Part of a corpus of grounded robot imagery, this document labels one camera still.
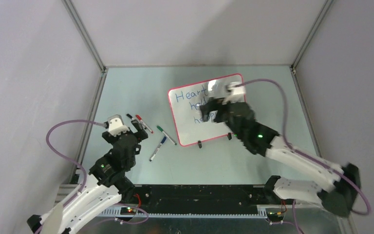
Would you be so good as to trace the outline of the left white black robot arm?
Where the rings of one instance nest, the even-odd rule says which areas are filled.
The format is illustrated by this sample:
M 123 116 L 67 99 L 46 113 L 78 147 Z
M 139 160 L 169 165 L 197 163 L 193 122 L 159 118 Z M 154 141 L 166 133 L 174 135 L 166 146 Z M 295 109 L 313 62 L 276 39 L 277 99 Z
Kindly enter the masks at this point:
M 140 143 L 148 138 L 148 133 L 134 118 L 131 124 L 136 131 L 133 132 L 123 123 L 120 115 L 114 115 L 104 123 L 90 123 L 106 129 L 102 137 L 112 148 L 88 171 L 74 162 L 81 169 L 82 178 L 58 204 L 62 212 L 56 216 L 56 223 L 51 225 L 56 234 L 76 234 L 108 207 L 119 202 L 129 203 L 134 198 L 135 185 L 125 174 L 136 165 Z

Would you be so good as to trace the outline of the pink framed whiteboard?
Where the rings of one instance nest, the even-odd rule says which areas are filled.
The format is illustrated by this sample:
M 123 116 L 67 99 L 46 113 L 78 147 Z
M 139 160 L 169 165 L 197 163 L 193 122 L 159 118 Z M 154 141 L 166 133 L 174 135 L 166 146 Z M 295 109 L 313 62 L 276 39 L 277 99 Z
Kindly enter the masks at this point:
M 216 111 L 209 114 L 209 121 L 203 121 L 199 107 L 208 103 L 210 97 L 228 96 L 225 87 L 232 82 L 242 83 L 242 75 L 235 73 L 172 88 L 168 91 L 168 101 L 181 146 L 213 140 L 230 133 L 230 129 L 225 124 L 214 121 Z

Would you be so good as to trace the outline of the blue capped marker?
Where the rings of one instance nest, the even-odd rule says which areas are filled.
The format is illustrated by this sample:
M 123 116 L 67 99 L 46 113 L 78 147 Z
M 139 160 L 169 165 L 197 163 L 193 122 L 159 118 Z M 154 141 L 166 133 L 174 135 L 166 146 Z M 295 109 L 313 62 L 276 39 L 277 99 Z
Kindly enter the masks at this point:
M 156 149 L 154 150 L 154 152 L 152 153 L 152 155 L 150 156 L 149 158 L 149 162 L 152 162 L 154 160 L 154 158 L 156 157 L 158 151 L 160 150 L 160 148 L 162 147 L 162 145 L 166 142 L 167 140 L 167 137 L 164 136 L 162 138 L 162 140 L 160 141 L 160 143 L 157 145 Z

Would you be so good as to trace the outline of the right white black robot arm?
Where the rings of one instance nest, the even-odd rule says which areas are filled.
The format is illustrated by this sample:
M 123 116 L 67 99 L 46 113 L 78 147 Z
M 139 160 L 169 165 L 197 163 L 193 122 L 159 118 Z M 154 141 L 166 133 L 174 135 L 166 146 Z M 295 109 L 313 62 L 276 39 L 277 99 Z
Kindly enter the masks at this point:
M 281 162 L 308 176 L 308 180 L 291 180 L 279 175 L 265 183 L 264 199 L 271 204 L 281 199 L 302 200 L 320 204 L 326 211 L 348 217 L 361 187 L 359 169 L 347 163 L 335 164 L 292 148 L 279 132 L 256 121 L 255 113 L 245 102 L 228 102 L 211 98 L 200 106 L 204 121 L 224 123 L 252 154 Z

